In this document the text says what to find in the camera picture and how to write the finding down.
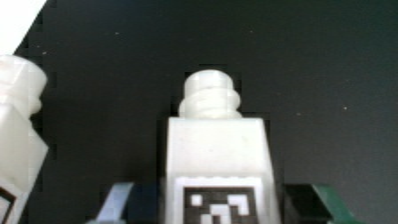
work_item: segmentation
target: white plastic piece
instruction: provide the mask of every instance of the white plastic piece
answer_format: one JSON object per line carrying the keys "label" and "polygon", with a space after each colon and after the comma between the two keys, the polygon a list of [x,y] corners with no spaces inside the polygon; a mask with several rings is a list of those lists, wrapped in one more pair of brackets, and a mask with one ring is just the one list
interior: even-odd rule
{"label": "white plastic piece", "polygon": [[0,0],[0,55],[15,54],[47,0]]}
{"label": "white plastic piece", "polygon": [[[189,100],[205,86],[232,87],[226,74],[212,73],[198,72],[187,80]],[[169,119],[166,224],[210,224],[216,217],[225,223],[281,224],[264,120],[230,116],[216,119],[198,116],[196,111],[189,114]],[[189,203],[193,195],[201,196],[201,206],[198,200]],[[237,214],[225,215],[232,219],[212,212],[203,214],[216,205],[237,208]]]}
{"label": "white plastic piece", "polygon": [[239,106],[241,96],[233,90],[233,80],[228,74],[217,70],[194,73],[185,82],[180,117],[241,118]]}
{"label": "white plastic piece", "polygon": [[49,147],[33,129],[47,76],[17,56],[0,56],[0,223],[18,223]]}

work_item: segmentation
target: black table surface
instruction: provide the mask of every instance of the black table surface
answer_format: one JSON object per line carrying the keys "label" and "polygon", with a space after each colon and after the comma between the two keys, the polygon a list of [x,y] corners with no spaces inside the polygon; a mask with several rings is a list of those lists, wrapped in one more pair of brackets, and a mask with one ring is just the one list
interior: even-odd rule
{"label": "black table surface", "polygon": [[50,152],[22,223],[84,223],[113,183],[162,177],[187,75],[232,74],[269,119],[278,183],[328,183],[397,223],[398,1],[50,0],[18,48],[50,82]]}

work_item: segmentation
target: white rounded knob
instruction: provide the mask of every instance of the white rounded knob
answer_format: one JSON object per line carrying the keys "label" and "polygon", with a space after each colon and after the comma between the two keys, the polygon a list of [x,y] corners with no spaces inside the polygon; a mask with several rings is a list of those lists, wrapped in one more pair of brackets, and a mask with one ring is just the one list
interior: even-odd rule
{"label": "white rounded knob", "polygon": [[239,106],[241,95],[233,89],[233,80],[228,74],[219,70],[196,72],[185,82],[180,117],[241,118]]}
{"label": "white rounded knob", "polygon": [[26,118],[40,111],[47,75],[22,57],[0,56],[0,103],[10,103]]}

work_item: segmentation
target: white object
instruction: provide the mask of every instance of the white object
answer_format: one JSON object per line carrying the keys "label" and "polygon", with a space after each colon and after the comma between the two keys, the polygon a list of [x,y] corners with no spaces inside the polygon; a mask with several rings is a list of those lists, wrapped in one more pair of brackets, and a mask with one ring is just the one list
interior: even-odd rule
{"label": "white object", "polygon": [[180,118],[169,119],[166,224],[210,224],[217,217],[235,223],[237,216],[244,223],[281,224],[264,120],[241,117],[233,92],[221,71],[189,77]]}
{"label": "white object", "polygon": [[241,95],[233,90],[233,80],[228,74],[217,70],[194,73],[185,82],[180,117],[241,118],[239,106]]}
{"label": "white object", "polygon": [[49,147],[33,129],[47,76],[31,61],[0,56],[0,223],[18,223]]}
{"label": "white object", "polygon": [[0,0],[0,55],[15,54],[47,0]]}

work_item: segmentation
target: dark surface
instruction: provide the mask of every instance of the dark surface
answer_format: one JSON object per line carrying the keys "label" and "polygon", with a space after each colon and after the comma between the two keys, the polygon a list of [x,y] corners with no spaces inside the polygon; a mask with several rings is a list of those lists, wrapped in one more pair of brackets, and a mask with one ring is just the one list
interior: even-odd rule
{"label": "dark surface", "polygon": [[155,182],[159,123],[203,64],[271,114],[280,181],[331,184],[360,220],[397,223],[395,0],[50,0],[18,54],[50,76],[52,147],[22,223],[82,223],[113,183]]}

